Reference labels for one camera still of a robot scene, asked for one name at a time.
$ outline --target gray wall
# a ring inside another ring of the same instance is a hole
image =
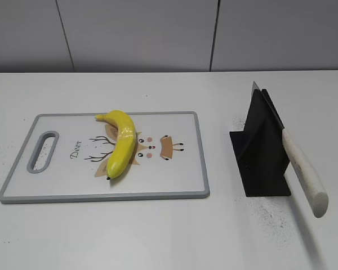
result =
[[[0,72],[72,71],[53,0],[0,0]]]
[[[0,1],[0,72],[338,69],[338,0],[221,0],[213,55],[218,0],[57,1]]]
[[[216,0],[59,0],[76,71],[209,71]]]
[[[221,0],[213,71],[338,69],[338,0]]]

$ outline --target banana tip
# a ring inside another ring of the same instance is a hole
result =
[[[102,114],[95,115],[95,119],[99,120],[99,121],[103,121],[104,120],[104,115],[102,115]]]

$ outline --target deer antler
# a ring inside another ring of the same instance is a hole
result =
[[[95,139],[90,139],[90,140],[92,140],[93,142],[97,142],[97,141],[106,141],[106,142],[103,142],[103,145],[109,143],[109,144],[115,146],[115,143],[110,142],[109,139],[106,138],[105,136],[96,136]]]
[[[86,160],[90,160],[91,162],[100,162],[103,159],[105,159],[107,156],[109,156],[112,152],[114,151],[111,151],[109,153],[101,153],[103,156],[89,156],[86,158]]]

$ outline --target deer ear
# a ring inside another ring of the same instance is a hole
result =
[[[131,158],[131,160],[129,161],[129,164],[132,164],[132,165],[140,165],[139,162],[136,161],[135,156],[133,156],[133,157]]]
[[[111,124],[106,124],[105,125],[105,132],[108,137],[114,141],[117,140],[118,138],[118,129],[117,127],[111,125]]]
[[[94,174],[95,177],[101,177],[106,175],[106,164],[108,163],[108,159],[104,159]]]

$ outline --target table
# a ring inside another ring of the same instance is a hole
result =
[[[268,89],[330,197],[244,195],[229,131]],[[37,114],[196,111],[207,199],[2,205],[0,269],[338,269],[338,71],[0,74],[0,188]]]

